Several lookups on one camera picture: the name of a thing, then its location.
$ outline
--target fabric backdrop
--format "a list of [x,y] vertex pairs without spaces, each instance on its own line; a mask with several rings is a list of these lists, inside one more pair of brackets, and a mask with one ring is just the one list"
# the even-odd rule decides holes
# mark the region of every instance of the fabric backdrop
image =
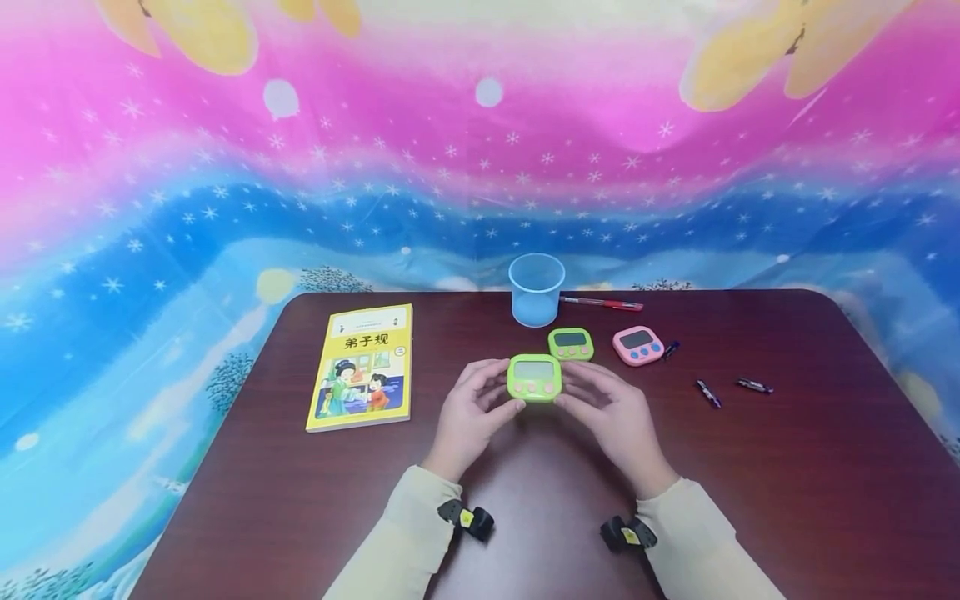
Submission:
[[37,0],[0,29],[0,598],[129,594],[295,294],[503,289],[522,252],[570,288],[827,294],[960,460],[958,2]]

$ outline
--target sleeve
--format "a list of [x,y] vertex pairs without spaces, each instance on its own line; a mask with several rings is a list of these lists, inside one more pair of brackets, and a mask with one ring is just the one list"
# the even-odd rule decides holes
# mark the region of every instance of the sleeve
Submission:
[[636,515],[657,535],[647,558],[669,600],[785,600],[700,484],[681,479]]
[[462,491],[428,470],[408,468],[324,600],[421,600],[453,536],[437,509]]

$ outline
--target table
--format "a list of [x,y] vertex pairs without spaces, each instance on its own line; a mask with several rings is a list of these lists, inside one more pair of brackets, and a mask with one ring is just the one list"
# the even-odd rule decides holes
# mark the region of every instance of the table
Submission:
[[[594,362],[646,391],[664,452],[701,482],[790,600],[956,598],[960,476],[893,379],[827,297],[804,290],[589,293],[640,315],[561,306]],[[414,304],[409,422],[307,434],[331,313]],[[649,325],[682,347],[632,369],[610,339]],[[546,351],[548,329],[510,317],[506,293],[307,294],[285,308],[147,564],[134,598],[320,598],[429,448],[446,392],[469,361]],[[737,377],[776,388],[772,396]],[[712,410],[703,378],[724,401]],[[465,478],[496,518],[464,537],[433,598],[661,597],[638,556],[598,534],[628,515],[627,486],[552,405],[499,432]]]

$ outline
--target book cover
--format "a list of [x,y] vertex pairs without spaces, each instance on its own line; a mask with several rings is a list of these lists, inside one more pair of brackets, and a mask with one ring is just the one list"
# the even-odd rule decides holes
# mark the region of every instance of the book cover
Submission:
[[306,430],[410,419],[412,341],[412,304],[331,315]]

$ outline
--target plastic cup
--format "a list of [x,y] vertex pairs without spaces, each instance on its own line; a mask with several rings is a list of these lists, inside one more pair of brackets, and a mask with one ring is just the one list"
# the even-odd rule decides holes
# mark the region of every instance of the plastic cup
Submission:
[[546,327],[557,318],[566,269],[556,256],[533,252],[510,263],[513,313],[525,327]]

